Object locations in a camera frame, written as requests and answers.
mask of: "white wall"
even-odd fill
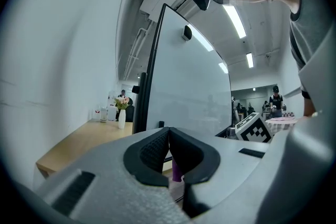
[[[249,104],[251,103],[251,106],[255,111],[261,113],[265,100],[268,101],[270,96],[268,95],[269,88],[271,88],[271,86],[257,88],[256,91],[253,91],[253,89],[238,90],[233,91],[232,95],[235,98],[239,98],[240,104],[246,107],[246,109],[248,109]]]
[[[279,65],[279,78],[278,83],[280,93],[283,95],[283,102],[287,106],[288,112],[293,112],[295,117],[303,116],[303,97],[300,90],[300,79],[298,76],[298,68],[294,60],[289,39],[285,40],[280,65]]]
[[[274,69],[245,69],[241,72],[230,72],[231,90],[257,88],[277,84],[279,73]]]
[[[269,101],[269,97],[273,95],[273,86],[267,87],[267,102]]]
[[[35,163],[106,103],[121,0],[11,0],[2,18],[2,154],[30,189]]]
[[[139,84],[139,81],[135,81],[135,80],[119,80],[114,87],[114,91],[112,95],[118,96],[120,95],[121,90],[127,90],[128,88],[133,88],[133,86],[137,86],[138,84]]]

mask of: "wooden table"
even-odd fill
[[[95,146],[132,135],[132,129],[132,122],[126,122],[125,128],[119,129],[116,121],[88,121],[49,150],[36,165],[45,176],[50,175]]]

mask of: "dark cap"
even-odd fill
[[[273,86],[273,92],[279,92],[279,87],[277,85]]]

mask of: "wall-mounted sensor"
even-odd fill
[[[191,29],[186,25],[182,31],[182,37],[185,41],[191,40],[191,37],[193,36],[193,32]]]

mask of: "person in black apron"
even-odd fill
[[[269,104],[272,108],[271,119],[282,117],[282,101],[282,96],[279,94],[279,87],[275,85],[273,87],[273,95],[269,97]]]

